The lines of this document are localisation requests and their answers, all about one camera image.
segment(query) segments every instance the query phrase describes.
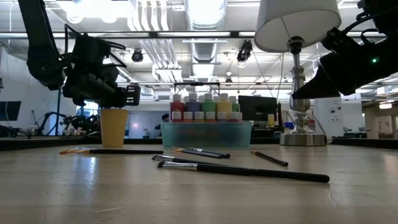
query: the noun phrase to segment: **green paint bottle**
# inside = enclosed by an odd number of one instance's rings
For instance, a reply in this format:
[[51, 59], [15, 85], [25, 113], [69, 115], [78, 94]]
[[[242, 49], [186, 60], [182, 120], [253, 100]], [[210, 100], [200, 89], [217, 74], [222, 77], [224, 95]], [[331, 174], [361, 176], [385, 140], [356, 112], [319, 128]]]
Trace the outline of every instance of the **green paint bottle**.
[[241, 112], [241, 105], [236, 103], [236, 96], [230, 96], [229, 102], [232, 103], [232, 112]]
[[217, 110], [217, 104], [213, 102], [213, 95], [211, 93], [206, 93], [205, 94], [205, 100], [204, 102], [201, 103], [201, 110], [203, 114], [205, 115], [206, 119], [206, 113], [207, 112], [216, 112]]

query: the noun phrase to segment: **clear plastic container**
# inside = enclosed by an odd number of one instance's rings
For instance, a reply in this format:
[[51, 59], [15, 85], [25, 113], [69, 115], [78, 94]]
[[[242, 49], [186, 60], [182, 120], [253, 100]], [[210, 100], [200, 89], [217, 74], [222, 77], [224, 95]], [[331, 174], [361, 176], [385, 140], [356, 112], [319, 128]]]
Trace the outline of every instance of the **clear plastic container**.
[[162, 123], [164, 147], [250, 147], [250, 122]]

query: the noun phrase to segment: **white lamp shade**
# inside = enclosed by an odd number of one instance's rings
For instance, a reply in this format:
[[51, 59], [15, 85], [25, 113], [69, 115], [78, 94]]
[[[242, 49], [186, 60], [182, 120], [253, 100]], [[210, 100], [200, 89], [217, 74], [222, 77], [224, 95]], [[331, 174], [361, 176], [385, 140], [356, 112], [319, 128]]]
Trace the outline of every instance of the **white lamp shade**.
[[308, 47], [340, 25], [336, 0], [261, 0], [254, 42], [266, 52], [288, 52], [289, 35]]

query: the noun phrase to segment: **paper cup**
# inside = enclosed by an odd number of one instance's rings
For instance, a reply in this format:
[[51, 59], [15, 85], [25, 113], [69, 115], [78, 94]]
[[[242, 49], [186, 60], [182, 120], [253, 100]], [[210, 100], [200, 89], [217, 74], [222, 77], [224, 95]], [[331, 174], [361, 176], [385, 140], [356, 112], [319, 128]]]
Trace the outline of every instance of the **paper cup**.
[[122, 109], [102, 109], [101, 138], [103, 147], [122, 147], [129, 111]]

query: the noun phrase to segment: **ceiling duct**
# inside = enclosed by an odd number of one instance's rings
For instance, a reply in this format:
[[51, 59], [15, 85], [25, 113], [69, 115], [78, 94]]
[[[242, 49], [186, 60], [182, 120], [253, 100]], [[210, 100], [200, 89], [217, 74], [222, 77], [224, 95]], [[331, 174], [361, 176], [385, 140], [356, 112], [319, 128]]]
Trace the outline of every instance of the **ceiling duct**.
[[[226, 7], [226, 0], [185, 0], [185, 16], [189, 30], [221, 30], [224, 25]], [[217, 50], [218, 44], [192, 43], [193, 62], [214, 62]], [[194, 74], [201, 77], [210, 77], [213, 71], [214, 65], [193, 65]]]

